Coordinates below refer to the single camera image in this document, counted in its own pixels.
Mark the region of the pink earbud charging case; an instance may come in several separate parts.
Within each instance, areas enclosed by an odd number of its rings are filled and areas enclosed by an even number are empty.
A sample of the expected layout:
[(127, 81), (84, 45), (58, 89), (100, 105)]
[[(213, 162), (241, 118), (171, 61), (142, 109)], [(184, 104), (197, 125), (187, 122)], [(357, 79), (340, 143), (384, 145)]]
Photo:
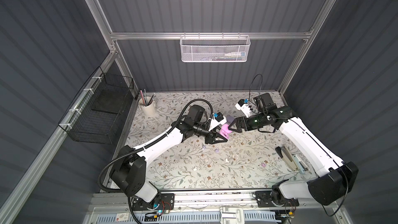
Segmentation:
[(222, 136), (222, 137), (224, 137), (225, 139), (229, 139), (229, 134), (230, 133), (232, 133), (232, 131), (229, 129), (229, 125), (226, 123), (226, 124), (224, 124), (222, 127), (221, 127), (221, 129), (220, 129), (220, 131), (219, 131), (219, 134)]

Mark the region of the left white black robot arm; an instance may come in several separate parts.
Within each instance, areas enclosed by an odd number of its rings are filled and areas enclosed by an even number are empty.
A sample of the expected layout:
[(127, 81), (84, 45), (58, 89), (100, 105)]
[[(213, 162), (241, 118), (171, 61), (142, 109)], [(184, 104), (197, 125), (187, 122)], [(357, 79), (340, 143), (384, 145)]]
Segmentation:
[(206, 144), (228, 141), (217, 131), (227, 123), (227, 118), (218, 112), (202, 121), (204, 112), (203, 107), (193, 105), (187, 115), (181, 114), (159, 136), (134, 148), (123, 147), (118, 154), (118, 161), (112, 165), (110, 179), (127, 197), (138, 197), (147, 203), (159, 198), (159, 190), (146, 176), (148, 166), (155, 159), (194, 135), (204, 137)]

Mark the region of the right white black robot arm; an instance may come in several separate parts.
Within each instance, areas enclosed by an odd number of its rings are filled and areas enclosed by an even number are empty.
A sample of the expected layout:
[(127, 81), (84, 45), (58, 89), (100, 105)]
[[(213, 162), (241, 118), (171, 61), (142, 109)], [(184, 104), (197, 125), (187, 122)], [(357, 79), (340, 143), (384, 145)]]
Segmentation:
[(331, 152), (289, 106), (277, 107), (269, 93), (255, 98), (258, 111), (249, 106), (248, 99), (241, 99), (236, 108), (244, 113), (229, 126), (229, 130), (242, 133), (265, 126), (280, 131), (299, 149), (312, 166), (316, 178), (309, 180), (284, 180), (272, 187), (269, 199), (275, 206), (283, 206), (291, 199), (314, 199), (328, 206), (338, 199), (345, 200), (352, 191), (359, 169), (353, 162)]

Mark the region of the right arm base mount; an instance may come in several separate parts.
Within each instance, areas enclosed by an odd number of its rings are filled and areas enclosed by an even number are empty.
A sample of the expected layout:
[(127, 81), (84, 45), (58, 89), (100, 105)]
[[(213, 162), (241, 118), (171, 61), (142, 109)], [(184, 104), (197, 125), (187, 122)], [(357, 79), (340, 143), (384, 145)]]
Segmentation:
[(274, 190), (262, 190), (256, 191), (253, 195), (257, 201), (258, 207), (298, 207), (298, 199), (287, 199), (282, 196), (278, 191)]

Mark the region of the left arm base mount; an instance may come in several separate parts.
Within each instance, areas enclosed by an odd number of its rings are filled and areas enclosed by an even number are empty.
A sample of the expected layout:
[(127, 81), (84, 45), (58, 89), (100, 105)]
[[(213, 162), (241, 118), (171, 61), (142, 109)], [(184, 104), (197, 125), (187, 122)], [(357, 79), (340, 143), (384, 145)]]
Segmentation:
[(141, 198), (132, 198), (132, 208), (134, 211), (158, 211), (173, 210), (175, 203), (175, 194), (159, 193), (155, 198), (146, 202)]

